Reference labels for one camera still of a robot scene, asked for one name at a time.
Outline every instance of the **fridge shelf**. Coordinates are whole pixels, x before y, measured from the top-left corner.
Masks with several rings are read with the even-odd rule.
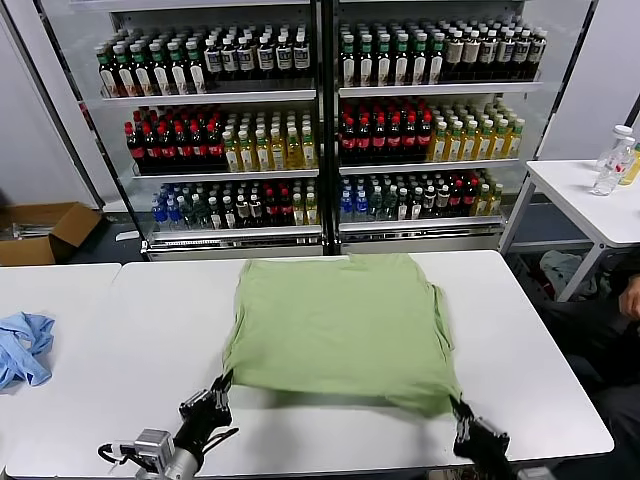
[[[412,95],[470,95],[476,93],[526,93],[542,88],[543,82],[451,83],[388,87],[342,87],[341,98],[410,97]]]
[[[399,163],[385,165],[357,165],[340,167],[340,175],[365,175],[369,173],[431,172],[434,170],[468,170],[476,168],[514,167],[520,165],[517,158],[504,160],[475,160],[470,162]]]
[[[134,12],[183,8],[260,7],[264,5],[308,5],[309,0],[71,0],[73,11]]]
[[[227,182],[233,180],[265,180],[269,178],[314,178],[318,169],[305,170],[271,170],[267,172],[235,172],[235,173],[185,173],[174,175],[134,175],[134,182],[149,183],[188,183],[188,182]]]
[[[453,218],[426,218],[423,220],[403,220],[391,222],[349,222],[341,223],[340,235],[385,233],[407,230],[435,230],[445,228],[474,228],[501,226],[503,217],[453,217]]]

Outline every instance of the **bottle label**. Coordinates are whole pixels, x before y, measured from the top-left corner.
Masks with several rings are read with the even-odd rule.
[[[386,87],[389,81],[389,67],[391,66],[391,60],[388,58],[381,58],[378,62],[378,86]]]
[[[271,155],[273,155],[273,163],[276,166],[276,170],[284,170],[284,155],[280,147],[272,148]]]
[[[344,72],[344,86],[353,87],[353,74],[355,72],[355,62],[348,58],[342,63],[342,70]]]
[[[270,48],[258,50],[258,63],[260,64],[260,70],[273,70],[273,50]]]
[[[252,172],[253,162],[251,161],[251,152],[248,150],[242,150],[240,152],[240,157],[242,157],[242,163],[244,164],[244,171]]]
[[[302,148],[302,153],[304,154],[304,163],[307,168],[313,168],[313,158],[314,158],[314,148],[312,146],[306,146]]]
[[[104,82],[104,86],[107,89],[107,93],[110,97],[115,98],[118,96],[118,86],[116,85],[116,81],[113,79],[113,75],[109,70],[100,70],[100,76],[102,77],[102,81]]]
[[[191,76],[193,77],[193,84],[196,87],[197,93],[207,93],[207,89],[204,86],[204,75],[202,73],[202,67],[194,65],[190,68]]]
[[[496,143],[493,144],[493,152],[491,152],[491,159],[495,160],[500,157],[502,148],[504,147],[504,138],[496,138]]]
[[[236,228],[236,216],[233,213],[225,213],[224,218],[227,219],[229,228]]]
[[[215,230],[220,230],[220,226],[222,225],[222,219],[220,218],[220,215],[218,215],[217,213],[212,214],[211,223],[213,224],[213,228]]]
[[[478,149],[478,157],[476,160],[485,160],[487,158],[487,150],[489,150],[489,144],[491,140],[483,138],[480,142],[480,148]]]
[[[465,43],[464,50],[462,51],[462,61],[464,63],[476,63],[478,60],[478,53],[480,52],[479,43]]]
[[[371,81],[371,67],[373,62],[369,58],[365,58],[360,62],[360,86],[368,87]]]
[[[152,96],[153,87],[151,86],[151,80],[149,80],[147,71],[144,68],[136,68],[136,77],[138,77],[140,87],[142,87],[142,93],[144,93],[146,97]]]
[[[435,148],[433,149],[433,161],[441,162],[443,153],[444,153],[444,140],[438,140],[436,142]]]
[[[411,220],[420,218],[420,210],[422,210],[422,205],[413,205],[411,207]]]
[[[518,156],[518,150],[520,150],[520,137],[513,137],[509,143],[506,158],[516,158]]]
[[[165,72],[164,68],[156,67],[153,69],[153,73],[155,73],[156,80],[158,80],[158,87],[160,87],[160,93],[162,95],[171,95],[171,89],[169,88],[169,80],[167,79],[167,72]]]
[[[189,92],[187,91],[187,79],[184,76],[184,70],[182,67],[173,67],[171,69],[171,73],[173,73],[173,79],[176,83],[176,88],[178,89],[179,95],[187,95]]]
[[[276,48],[276,53],[278,54],[278,68],[280,70],[291,70],[291,49],[288,47]]]
[[[407,59],[404,57],[398,58],[396,61],[396,85],[404,85],[404,78],[407,74]]]
[[[413,64],[413,85],[420,85],[424,77],[424,67],[427,65],[427,59],[424,57],[416,58]]]
[[[400,205],[398,207],[398,220],[405,220],[407,218],[407,206]]]
[[[463,43],[450,42],[447,47],[447,63],[460,63],[463,47]]]
[[[240,168],[239,168],[239,165],[238,165],[238,157],[236,155],[236,152],[228,151],[226,153],[226,157],[227,157],[227,163],[229,164],[229,171],[230,172],[238,172],[238,171],[240,171]]]
[[[269,170],[269,152],[266,148],[258,149],[258,162],[260,162],[260,170],[263,172]]]
[[[516,48],[513,51],[512,60],[515,63],[524,63],[529,55],[530,42],[516,42]]]
[[[207,70],[211,73],[220,73],[222,71],[222,60],[220,59],[220,52],[214,50],[212,52],[204,52],[204,61],[207,65]]]
[[[460,153],[460,140],[453,140],[451,142],[451,149],[449,150],[449,161],[455,162],[458,160],[458,154]]]
[[[431,59],[431,68],[429,69],[429,85],[435,85],[440,78],[440,69],[442,68],[442,57],[433,57]]]
[[[304,70],[311,66],[309,61],[309,48],[308,47],[295,47],[293,49],[293,61],[296,70]]]
[[[473,146],[475,143],[475,139],[473,138],[467,138],[464,141],[464,147],[462,148],[462,160],[471,160],[471,152],[473,152]]]
[[[120,69],[120,78],[122,79],[122,83],[124,88],[127,90],[127,95],[130,97],[136,96],[136,84],[133,81],[133,77],[131,76],[131,72],[124,68]]]

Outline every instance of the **table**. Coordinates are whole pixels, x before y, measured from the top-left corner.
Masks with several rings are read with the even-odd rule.
[[[465,398],[512,437],[511,460],[610,451],[613,441],[502,257],[494,251],[412,257],[444,288]],[[339,257],[322,257],[332,261]],[[96,449],[144,428],[180,426],[177,408],[221,373],[242,260],[123,267],[101,315],[57,372],[37,440],[7,462],[16,477],[107,477]],[[207,455],[201,476],[380,471],[467,463],[455,422],[353,399],[336,403],[233,386],[240,433]],[[119,478],[133,475],[118,467]]]
[[[38,387],[17,383],[0,393],[0,471],[13,448],[21,441],[32,442],[40,422],[46,425],[46,416],[53,414],[47,412],[47,403],[58,371],[66,368],[67,353],[82,338],[83,327],[94,318],[120,268],[116,263],[0,267],[0,318],[24,311],[56,321],[51,351],[42,358],[52,379]],[[31,437],[21,437],[23,432]]]
[[[595,160],[527,162],[528,175],[500,239],[506,255],[524,211],[538,188],[593,242],[593,247],[558,296],[567,301],[611,249],[640,244],[640,181],[618,186],[611,195],[591,193],[598,176]]]

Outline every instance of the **bottle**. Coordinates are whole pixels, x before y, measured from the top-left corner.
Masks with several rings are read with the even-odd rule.
[[[420,218],[431,218],[434,215],[434,209],[436,204],[436,189],[433,185],[427,186],[427,190],[424,194],[424,200],[422,201],[422,209],[420,210]]]
[[[376,56],[376,66],[374,74],[376,77],[375,84],[379,87],[386,87],[389,82],[389,69],[391,67],[391,58],[389,57],[389,41],[391,35],[383,33],[379,37],[378,55]]]
[[[227,228],[236,228],[236,215],[233,212],[231,197],[229,195],[225,195],[222,197],[222,203],[224,205],[224,219],[227,222]]]
[[[482,187],[480,188],[480,195],[476,197],[473,205],[471,206],[471,210],[469,211],[470,217],[478,217],[485,214],[487,206],[489,205],[489,202],[491,200],[489,190],[489,184],[483,183]]]
[[[224,154],[227,157],[227,164],[230,172],[243,172],[240,161],[238,160],[238,148],[233,141],[231,132],[223,132],[222,139],[224,140]]]
[[[490,158],[491,160],[502,158],[502,150],[504,149],[506,141],[508,124],[509,121],[506,118],[502,118],[498,121],[498,128],[496,128],[495,133],[491,137],[491,143],[489,143],[487,158]]]
[[[355,58],[353,56],[353,35],[345,35],[342,38],[342,53],[340,54],[340,73],[342,85],[353,87],[355,85]]]
[[[496,183],[496,188],[491,195],[489,202],[487,203],[487,208],[485,210],[485,215],[490,217],[495,217],[500,215],[500,204],[502,203],[502,184]]]
[[[476,137],[478,135],[478,122],[475,120],[469,120],[467,129],[462,135],[460,154],[458,160],[468,162],[473,160],[473,149],[476,143]]]
[[[185,200],[184,195],[178,197],[178,210],[182,216],[182,223],[186,228],[192,228],[193,226],[193,211],[191,205]]]
[[[415,51],[412,55],[412,85],[421,85],[424,81],[424,73],[425,68],[427,66],[427,34],[426,33],[418,33],[416,35],[416,46]]]
[[[453,122],[451,135],[445,137],[444,152],[442,153],[443,162],[457,162],[460,154],[460,145],[462,144],[462,122],[456,120]]]
[[[591,193],[600,196],[611,194],[635,161],[635,153],[632,150],[635,143],[635,138],[625,137],[620,145],[610,152]]]
[[[394,70],[394,85],[404,85],[407,75],[407,64],[409,58],[407,55],[407,42],[409,41],[409,35],[406,33],[398,34],[398,45],[396,46],[395,54],[395,70]]]
[[[442,70],[442,50],[444,49],[444,33],[436,33],[433,43],[433,52],[429,59],[429,85],[435,85],[440,81]]]
[[[406,220],[407,219],[407,209],[409,208],[407,201],[407,189],[400,189],[400,197],[398,198],[398,220]]]
[[[436,136],[429,145],[428,162],[442,162],[446,141],[447,124],[438,122],[436,125]]]
[[[531,41],[529,47],[529,55],[524,65],[524,79],[527,81],[533,81],[538,73],[538,67],[540,66],[540,60],[542,60],[542,54],[547,47],[547,31],[539,30],[537,35]]]
[[[116,57],[116,71],[124,87],[121,96],[135,97],[138,94],[138,80],[132,72],[132,65],[124,45],[115,45],[113,53]]]
[[[472,160],[486,160],[489,152],[489,145],[492,139],[493,121],[485,120],[482,126],[482,132],[476,137],[476,145],[471,153]]]

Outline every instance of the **water bottle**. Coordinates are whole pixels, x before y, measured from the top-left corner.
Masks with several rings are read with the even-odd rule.
[[[153,219],[156,221],[158,228],[165,230],[167,228],[167,211],[155,198],[151,201],[151,213],[153,213]]]
[[[611,154],[611,151],[618,148],[622,140],[624,140],[627,137],[630,137],[632,134],[633,134],[633,129],[631,129],[630,127],[627,127],[626,125],[616,125],[615,127],[613,127],[613,137],[615,140],[610,149],[605,150],[600,154],[600,157],[596,162],[597,171],[602,170],[602,168],[604,167],[604,164],[607,162],[607,159],[609,158],[609,155]]]
[[[358,198],[356,199],[356,213],[354,214],[354,222],[366,222],[367,213],[369,211],[369,205],[367,202],[367,195],[363,190],[358,191]]]
[[[184,228],[182,214],[173,198],[167,199],[167,216],[169,217],[169,228],[171,230],[182,230]]]
[[[353,222],[353,201],[351,193],[346,190],[342,192],[340,199],[340,221],[343,223]]]
[[[591,189],[591,193],[600,196],[611,194],[634,162],[635,157],[632,146],[635,143],[635,138],[625,137],[622,143],[610,152]]]

